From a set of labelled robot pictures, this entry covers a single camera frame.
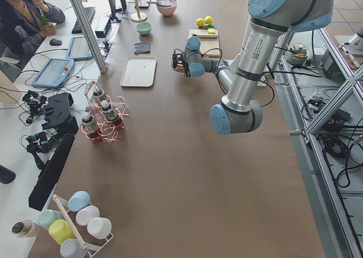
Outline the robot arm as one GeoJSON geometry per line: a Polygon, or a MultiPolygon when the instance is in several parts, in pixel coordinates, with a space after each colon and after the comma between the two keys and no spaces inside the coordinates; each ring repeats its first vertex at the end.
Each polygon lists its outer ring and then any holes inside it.
{"type": "Polygon", "coordinates": [[[226,95],[212,106],[210,122],[219,134],[247,133],[263,119],[260,104],[253,99],[277,39],[288,31],[305,32],[330,24],[334,0],[249,0],[250,29],[243,38],[233,67],[221,58],[207,58],[197,36],[187,39],[181,55],[172,55],[172,65],[181,63],[184,74],[199,77],[213,73],[226,95]]]}

